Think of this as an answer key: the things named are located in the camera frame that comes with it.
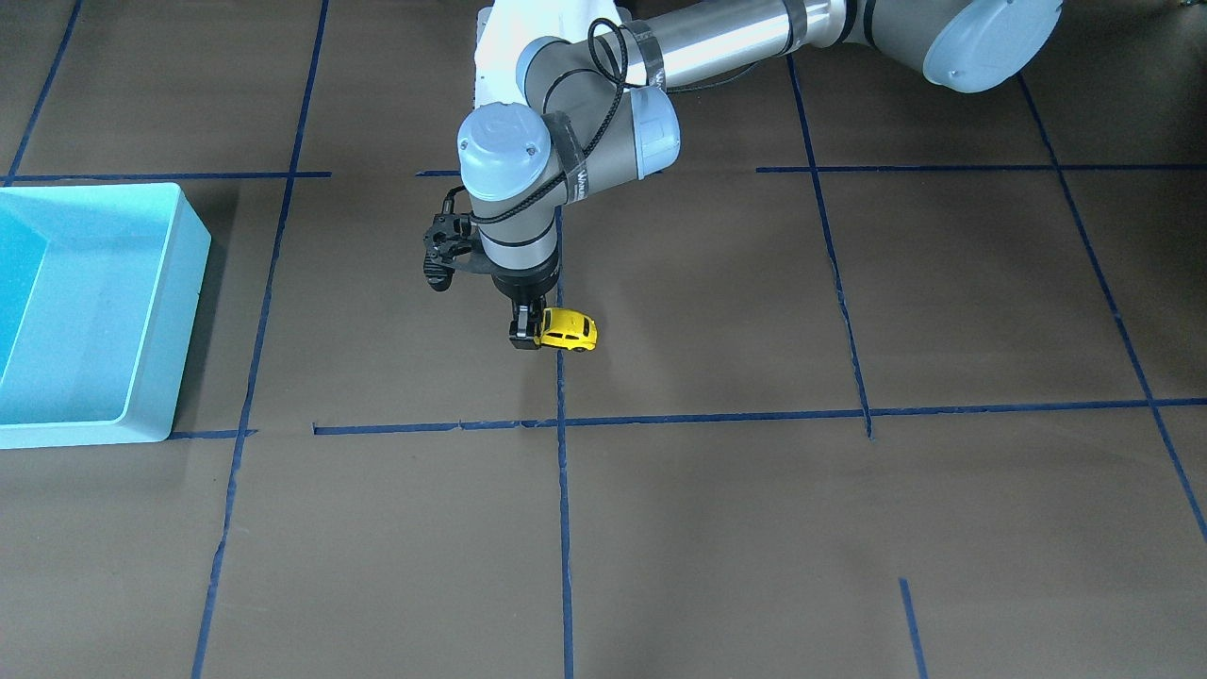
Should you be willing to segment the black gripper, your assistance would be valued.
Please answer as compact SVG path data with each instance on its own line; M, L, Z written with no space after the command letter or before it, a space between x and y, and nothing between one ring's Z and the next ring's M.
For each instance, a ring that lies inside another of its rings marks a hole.
M540 330L543 330L544 297L556 287L561 267L535 267L509 270L495 267L492 282L512 304L509 343L519 351L538 351Z

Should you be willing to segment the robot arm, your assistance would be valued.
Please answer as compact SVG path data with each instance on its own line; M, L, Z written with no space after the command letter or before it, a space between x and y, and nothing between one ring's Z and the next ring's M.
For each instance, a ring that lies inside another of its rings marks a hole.
M477 17L476 87L457 128L470 210L449 191L422 273L485 275L511 343L587 352L587 315L546 302L561 274L556 212L672 166L671 98L812 46L863 43L949 90L991 90L1050 39L1060 1L700 1L634 19L613 1L495 1Z

